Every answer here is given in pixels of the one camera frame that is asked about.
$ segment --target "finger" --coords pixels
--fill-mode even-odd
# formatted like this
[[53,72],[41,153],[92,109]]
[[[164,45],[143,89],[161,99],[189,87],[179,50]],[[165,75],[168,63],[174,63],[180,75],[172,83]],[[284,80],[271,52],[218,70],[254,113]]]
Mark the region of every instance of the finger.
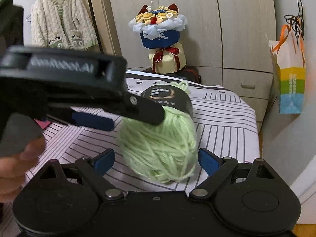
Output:
[[0,195],[0,203],[9,203],[14,201],[15,197],[20,193],[21,188],[14,190],[11,193]]
[[24,175],[12,179],[0,178],[0,195],[12,193],[19,189],[24,182]]
[[45,150],[45,138],[42,136],[34,141],[31,141],[21,153],[21,160],[32,161],[38,158]]
[[15,178],[37,165],[38,158],[32,161],[23,161],[19,155],[0,158],[0,178]]

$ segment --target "white striped fabric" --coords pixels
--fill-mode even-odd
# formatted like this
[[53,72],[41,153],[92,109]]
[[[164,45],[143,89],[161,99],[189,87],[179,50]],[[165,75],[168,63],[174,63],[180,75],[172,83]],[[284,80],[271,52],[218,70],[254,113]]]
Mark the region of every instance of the white striped fabric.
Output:
[[[149,86],[167,81],[166,78],[157,79],[157,77],[130,74],[127,78],[128,90],[140,94]],[[189,88],[199,148],[207,148],[220,157],[231,156],[243,163],[252,163],[258,158],[259,141],[254,110],[236,94],[224,88],[205,87],[193,83],[190,83]],[[181,183],[160,184],[136,175],[126,166],[116,142],[121,117],[105,113],[98,108],[75,109],[112,118],[115,128],[111,132],[105,132],[57,123],[50,124],[44,131],[47,141],[45,153],[40,157],[38,165],[27,172],[26,181],[29,181],[49,159],[59,159],[61,163],[73,163],[82,156],[97,156],[107,148],[115,151],[116,158],[113,167],[104,177],[124,192],[184,190],[189,193],[208,177],[198,163],[194,176]],[[19,233],[12,219],[11,204],[4,206],[0,232],[3,237],[13,237]]]

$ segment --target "white fluffy cardigan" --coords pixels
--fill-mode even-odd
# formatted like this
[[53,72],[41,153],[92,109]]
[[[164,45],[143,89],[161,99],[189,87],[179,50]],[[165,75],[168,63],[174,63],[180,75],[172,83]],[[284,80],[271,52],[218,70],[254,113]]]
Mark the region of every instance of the white fluffy cardigan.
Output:
[[37,0],[32,5],[32,44],[72,50],[97,45],[82,0]]

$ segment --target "yellow stripe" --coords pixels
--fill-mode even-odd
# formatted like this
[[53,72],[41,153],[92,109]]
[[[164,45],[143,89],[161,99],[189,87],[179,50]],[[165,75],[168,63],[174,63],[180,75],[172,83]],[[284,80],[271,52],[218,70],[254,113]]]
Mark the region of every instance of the yellow stripe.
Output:
[[280,79],[281,81],[286,81],[290,79],[291,74],[296,74],[296,79],[305,80],[305,71],[306,71],[305,68],[296,68],[296,67],[281,69]]

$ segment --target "wooden floor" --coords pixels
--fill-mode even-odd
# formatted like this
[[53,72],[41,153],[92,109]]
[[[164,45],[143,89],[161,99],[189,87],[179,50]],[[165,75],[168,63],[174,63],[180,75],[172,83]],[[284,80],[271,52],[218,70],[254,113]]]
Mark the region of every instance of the wooden floor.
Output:
[[[262,132],[259,133],[260,158],[262,158]],[[316,237],[316,224],[297,224],[293,233],[297,237]]]
[[297,224],[293,229],[293,233],[297,237],[316,237],[316,224]]

